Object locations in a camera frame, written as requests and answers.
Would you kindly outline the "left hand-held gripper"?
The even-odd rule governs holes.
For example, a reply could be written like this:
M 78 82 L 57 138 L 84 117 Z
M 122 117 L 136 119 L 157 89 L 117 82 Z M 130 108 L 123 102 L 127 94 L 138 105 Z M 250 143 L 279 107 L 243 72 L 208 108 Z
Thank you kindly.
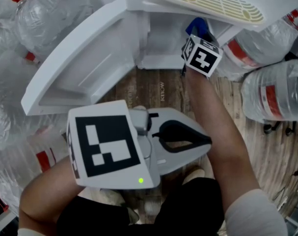
M 67 143 L 78 185 L 150 189 L 205 155 L 212 140 L 173 108 L 130 109 L 117 100 L 71 109 Z

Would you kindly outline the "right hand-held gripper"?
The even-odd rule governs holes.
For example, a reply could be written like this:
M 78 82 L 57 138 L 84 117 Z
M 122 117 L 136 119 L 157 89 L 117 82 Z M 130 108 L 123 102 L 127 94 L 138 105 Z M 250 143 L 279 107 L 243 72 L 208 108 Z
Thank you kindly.
M 182 47 L 185 67 L 210 77 L 223 57 L 223 50 L 205 28 L 190 26 L 186 32 L 189 37 Z

